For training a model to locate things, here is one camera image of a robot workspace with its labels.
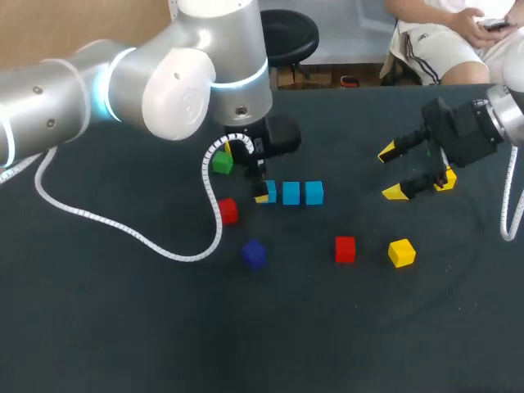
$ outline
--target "white shorts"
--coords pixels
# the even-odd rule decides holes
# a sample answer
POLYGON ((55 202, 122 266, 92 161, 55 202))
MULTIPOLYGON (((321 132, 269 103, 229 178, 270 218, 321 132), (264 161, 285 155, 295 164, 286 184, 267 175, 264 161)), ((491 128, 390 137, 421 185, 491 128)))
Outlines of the white shorts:
POLYGON ((469 61, 484 64, 490 71, 491 83, 498 84, 502 82, 502 64, 508 46, 524 36, 524 28, 488 49, 475 49, 442 25, 421 25, 407 33, 406 58, 421 77, 422 84, 440 84, 449 70, 469 61))

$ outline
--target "dark gray tabletop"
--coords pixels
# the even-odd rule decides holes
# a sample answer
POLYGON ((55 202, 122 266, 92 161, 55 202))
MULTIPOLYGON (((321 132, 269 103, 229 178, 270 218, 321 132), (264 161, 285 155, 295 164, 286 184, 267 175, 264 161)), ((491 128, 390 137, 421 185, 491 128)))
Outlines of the dark gray tabletop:
MULTIPOLYGON (((505 243, 498 224, 508 147, 460 170, 452 192, 409 203, 381 194, 422 170, 423 148, 377 159, 418 126, 420 106, 485 90, 278 93, 275 113, 296 117, 304 141, 269 162, 268 178, 322 180, 325 205, 256 206, 239 168, 213 176, 240 223, 195 264, 56 210, 27 169, 0 187, 0 391, 524 391, 524 234, 505 243), (339 235, 356 237, 354 265, 335 265, 339 235), (395 269, 387 246, 405 237, 418 258, 395 269), (239 255, 251 238, 269 253, 256 273, 239 255)), ((44 186, 198 253, 215 232, 201 157, 221 133, 209 121, 170 143, 99 126, 59 150, 44 186)))

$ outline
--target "wall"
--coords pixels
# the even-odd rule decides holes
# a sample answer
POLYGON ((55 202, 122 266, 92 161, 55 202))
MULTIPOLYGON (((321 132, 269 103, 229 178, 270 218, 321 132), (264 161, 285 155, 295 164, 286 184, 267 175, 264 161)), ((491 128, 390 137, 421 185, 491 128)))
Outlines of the wall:
POLYGON ((384 0, 259 0, 263 10, 284 8, 313 19, 320 45, 304 64, 383 63, 395 28, 384 0))
POLYGON ((166 0, 0 0, 0 69, 67 57, 99 38, 139 45, 170 23, 166 0))

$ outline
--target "white cable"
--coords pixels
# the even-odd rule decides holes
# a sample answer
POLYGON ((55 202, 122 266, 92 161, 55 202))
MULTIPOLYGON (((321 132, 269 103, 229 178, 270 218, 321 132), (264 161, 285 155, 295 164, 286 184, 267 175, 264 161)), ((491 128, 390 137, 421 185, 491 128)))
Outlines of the white cable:
POLYGON ((25 160, 19 162, 15 166, 13 166, 10 169, 6 169, 2 174, 0 174, 0 184, 5 183, 7 180, 14 178, 17 176, 20 172, 22 172, 25 168, 30 166, 34 163, 34 161, 39 158, 40 155, 37 154, 36 156, 32 156, 30 158, 26 158, 25 160))
POLYGON ((517 236, 518 227, 521 223, 522 214, 524 213, 524 191, 522 191, 521 199, 518 202, 511 228, 508 233, 508 210, 509 210, 509 196, 511 195, 511 184, 513 182, 513 173, 515 172, 515 165, 517 163, 518 147, 513 146, 511 150, 511 157, 509 158, 508 177, 506 178, 506 186, 504 187, 504 197, 502 201, 502 214, 500 215, 500 234, 506 242, 511 242, 517 236))
POLYGON ((244 142, 244 144, 246 145, 246 149, 249 151, 249 154, 252 154, 255 150, 253 147, 253 143, 246 135, 242 133, 232 133, 232 134, 226 135, 222 137, 221 139, 215 141, 215 143, 211 145, 207 153, 204 155, 204 159, 202 160, 202 170, 201 170, 202 181, 204 182, 204 188, 206 189, 207 196, 210 199, 211 207, 213 208, 213 212, 215 214, 216 233, 215 233, 215 239, 213 240, 209 248, 205 250, 204 252, 198 255, 194 255, 194 256, 177 255, 177 254, 168 252, 164 250, 163 248, 161 248, 160 246, 158 246, 157 244, 146 239, 142 234, 138 233, 137 231, 135 231, 134 229, 126 225, 118 223, 112 219, 101 217, 100 215, 95 215, 94 213, 91 213, 86 210, 77 209, 77 208, 65 205, 57 201, 53 197, 51 197, 49 194, 47 194, 47 192, 42 187, 42 177, 43 177, 43 174, 46 168, 49 166, 53 157, 56 154, 56 147, 54 147, 53 149, 49 151, 49 153, 46 155, 46 157, 42 161, 42 164, 40 164, 40 166, 38 167, 38 171, 36 175, 34 176, 34 185, 38 191, 38 194, 40 194, 40 196, 44 200, 49 202, 51 205, 57 207, 58 209, 64 210, 73 215, 79 215, 80 217, 84 217, 86 219, 98 221, 99 223, 109 225, 113 228, 117 228, 120 231, 125 232, 135 237, 137 240, 139 240, 140 242, 142 242, 143 244, 145 244, 146 246, 148 246, 149 248, 151 248, 153 251, 157 252, 158 254, 163 255, 164 257, 169 258, 171 260, 177 260, 180 262, 195 262, 197 260, 203 260, 207 256, 211 255, 211 253, 215 251, 216 248, 218 247, 220 243, 220 238, 222 237, 222 217, 220 215, 219 204, 216 201, 215 193, 213 192, 213 188, 211 187, 210 177, 209 177, 209 165, 210 165, 211 157, 213 156, 213 154, 228 141, 244 142))

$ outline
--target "blue cube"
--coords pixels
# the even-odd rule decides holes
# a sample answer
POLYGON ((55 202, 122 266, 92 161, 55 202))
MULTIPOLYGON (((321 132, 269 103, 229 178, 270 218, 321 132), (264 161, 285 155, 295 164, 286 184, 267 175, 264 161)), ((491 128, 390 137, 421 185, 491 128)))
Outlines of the blue cube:
POLYGON ((309 206, 323 205, 324 189, 322 182, 305 182, 305 204, 309 206))
POLYGON ((266 264, 265 247, 257 240, 250 240, 241 249, 244 262, 252 270, 257 270, 266 264))
POLYGON ((282 204, 298 206, 300 204, 300 183, 284 182, 282 185, 282 204))
POLYGON ((274 180, 266 180, 265 185, 268 188, 268 201, 264 202, 267 203, 277 203, 277 185, 275 184, 274 180))

